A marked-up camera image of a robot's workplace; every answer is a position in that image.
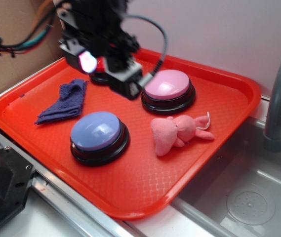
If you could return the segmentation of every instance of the colorful wires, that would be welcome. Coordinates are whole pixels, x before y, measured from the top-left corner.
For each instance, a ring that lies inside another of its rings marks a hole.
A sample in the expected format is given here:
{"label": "colorful wires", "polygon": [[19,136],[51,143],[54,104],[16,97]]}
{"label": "colorful wires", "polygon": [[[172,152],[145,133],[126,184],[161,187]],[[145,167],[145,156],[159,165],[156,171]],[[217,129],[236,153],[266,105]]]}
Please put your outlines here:
{"label": "colorful wires", "polygon": [[[56,6],[53,6],[42,18],[42,12],[48,6],[48,4],[52,2],[51,0],[45,0],[42,5],[39,7],[36,17],[34,19],[33,25],[31,27],[30,33],[28,36],[21,42],[12,45],[4,45],[2,44],[2,39],[0,38],[0,55],[1,54],[11,54],[12,57],[15,57],[15,54],[23,54],[27,53],[37,46],[39,46],[43,40],[46,38],[48,33],[50,32],[54,20],[54,16],[56,13],[56,9],[61,7],[63,3],[68,2],[67,0],[63,0],[59,2]],[[34,37],[39,28],[46,23],[46,26],[37,36]]]}

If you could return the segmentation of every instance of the purple cloth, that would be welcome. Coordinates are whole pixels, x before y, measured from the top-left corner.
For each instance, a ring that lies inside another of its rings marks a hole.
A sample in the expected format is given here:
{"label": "purple cloth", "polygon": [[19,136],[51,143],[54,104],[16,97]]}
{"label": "purple cloth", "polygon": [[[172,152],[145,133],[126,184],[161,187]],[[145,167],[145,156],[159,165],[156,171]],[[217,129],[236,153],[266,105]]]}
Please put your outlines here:
{"label": "purple cloth", "polygon": [[38,115],[35,124],[53,122],[79,116],[82,112],[87,81],[74,79],[60,86],[60,98]]}

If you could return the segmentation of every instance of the stuffed bunny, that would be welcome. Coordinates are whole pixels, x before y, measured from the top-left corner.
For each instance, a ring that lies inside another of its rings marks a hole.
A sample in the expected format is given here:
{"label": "stuffed bunny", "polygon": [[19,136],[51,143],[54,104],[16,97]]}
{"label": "stuffed bunny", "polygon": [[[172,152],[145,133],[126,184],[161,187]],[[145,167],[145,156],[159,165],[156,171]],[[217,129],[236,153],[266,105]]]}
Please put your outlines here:
{"label": "stuffed bunny", "polygon": [[204,131],[209,127],[210,117],[191,118],[188,115],[179,117],[155,118],[151,121],[151,129],[156,144],[157,156],[166,155],[172,148],[184,147],[194,136],[214,140],[212,133]]}

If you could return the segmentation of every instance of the orange tray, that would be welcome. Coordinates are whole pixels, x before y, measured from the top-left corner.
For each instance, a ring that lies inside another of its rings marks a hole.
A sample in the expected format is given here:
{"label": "orange tray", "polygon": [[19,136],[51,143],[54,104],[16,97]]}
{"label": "orange tray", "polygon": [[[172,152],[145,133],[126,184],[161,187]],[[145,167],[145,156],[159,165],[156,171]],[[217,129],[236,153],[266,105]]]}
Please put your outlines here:
{"label": "orange tray", "polygon": [[[136,59],[146,73],[159,54],[142,49]],[[182,59],[167,57],[164,69],[185,72],[196,88],[194,104],[180,114],[195,118],[210,112],[208,131],[214,141],[193,138],[184,148],[155,155],[150,122],[162,117],[145,111],[140,98],[129,101],[106,86],[88,83],[83,113],[77,118],[34,125],[43,110],[59,98],[59,86],[74,78],[89,79],[64,59],[32,76],[0,98],[0,128],[39,162],[113,218],[140,219],[166,207],[260,101],[258,85],[245,77]],[[83,116],[97,111],[115,114],[129,129],[127,151],[101,167],[86,167],[73,158],[70,133]]]}

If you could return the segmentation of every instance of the black machine part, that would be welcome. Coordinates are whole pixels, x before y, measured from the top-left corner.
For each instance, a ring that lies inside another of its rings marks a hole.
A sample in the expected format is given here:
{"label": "black machine part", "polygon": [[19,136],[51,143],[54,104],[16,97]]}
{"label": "black machine part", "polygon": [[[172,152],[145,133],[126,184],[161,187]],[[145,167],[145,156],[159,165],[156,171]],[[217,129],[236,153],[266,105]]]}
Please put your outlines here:
{"label": "black machine part", "polygon": [[35,169],[13,149],[0,149],[0,227],[26,204]]}
{"label": "black machine part", "polygon": [[135,99],[141,92],[141,67],[135,67],[132,53],[140,48],[136,37],[120,27],[127,0],[70,0],[71,7],[58,14],[64,23],[60,48],[67,63],[82,73],[79,55],[88,51],[104,57],[110,89]]}

